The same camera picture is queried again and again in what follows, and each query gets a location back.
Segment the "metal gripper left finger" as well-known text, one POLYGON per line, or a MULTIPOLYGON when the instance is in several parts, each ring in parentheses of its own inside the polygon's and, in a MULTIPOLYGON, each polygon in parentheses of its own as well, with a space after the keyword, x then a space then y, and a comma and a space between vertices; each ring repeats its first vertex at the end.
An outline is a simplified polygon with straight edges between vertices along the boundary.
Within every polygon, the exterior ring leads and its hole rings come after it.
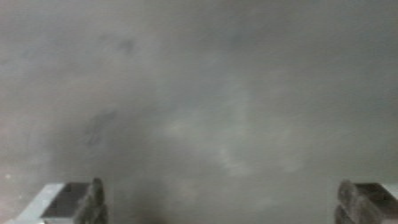
POLYGON ((109 224, 102 179, 47 184, 15 224, 109 224))

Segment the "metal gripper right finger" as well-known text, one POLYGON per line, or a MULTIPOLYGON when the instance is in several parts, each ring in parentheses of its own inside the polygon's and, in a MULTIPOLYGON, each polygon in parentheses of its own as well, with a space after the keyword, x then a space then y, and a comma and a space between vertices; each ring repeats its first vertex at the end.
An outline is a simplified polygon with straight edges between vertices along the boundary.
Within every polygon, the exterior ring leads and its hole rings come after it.
POLYGON ((398 183, 342 182, 335 224, 398 224, 398 183))

